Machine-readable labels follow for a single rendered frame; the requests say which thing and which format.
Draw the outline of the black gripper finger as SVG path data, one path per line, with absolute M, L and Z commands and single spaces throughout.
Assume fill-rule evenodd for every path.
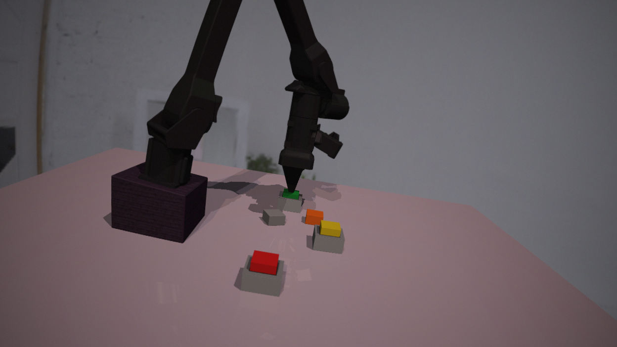
M 285 174 L 285 179 L 286 179 L 289 192 L 294 193 L 303 170 L 305 169 L 283 166 L 283 171 Z

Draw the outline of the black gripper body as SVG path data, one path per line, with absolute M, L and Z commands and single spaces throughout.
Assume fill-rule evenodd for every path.
M 289 114 L 288 129 L 284 149 L 279 155 L 279 165 L 312 170 L 314 156 L 313 147 L 309 145 L 314 130 L 317 130 L 318 119 L 302 118 Z

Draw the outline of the red button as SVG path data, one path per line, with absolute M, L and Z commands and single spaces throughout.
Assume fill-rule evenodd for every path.
M 284 261 L 278 260 L 278 256 L 256 250 L 252 256 L 248 255 L 242 270 L 240 290 L 279 297 Z

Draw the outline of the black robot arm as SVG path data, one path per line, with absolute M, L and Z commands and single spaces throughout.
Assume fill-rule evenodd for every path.
M 202 21 L 185 74 L 174 86 L 164 109 L 147 122 L 150 136 L 144 173 L 138 178 L 177 188 L 190 181 L 193 155 L 208 133 L 223 101 L 214 89 L 232 25 L 242 0 L 211 0 Z M 274 0 L 291 46 L 294 80 L 290 115 L 309 119 L 340 120 L 350 110 L 339 89 L 333 63 L 312 30 L 303 0 Z M 336 158 L 343 143 L 336 133 L 314 130 L 309 145 Z

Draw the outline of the orange block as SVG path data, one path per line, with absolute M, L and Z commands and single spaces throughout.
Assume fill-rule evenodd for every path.
M 323 220 L 323 212 L 308 209 L 305 224 L 319 225 L 321 220 Z

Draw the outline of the green button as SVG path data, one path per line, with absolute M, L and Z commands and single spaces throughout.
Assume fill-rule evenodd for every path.
M 288 189 L 284 189 L 284 191 L 280 191 L 279 193 L 278 205 L 276 209 L 300 213 L 302 201 L 303 195 L 299 194 L 298 190 L 295 190 L 294 193 L 292 193 L 289 192 Z

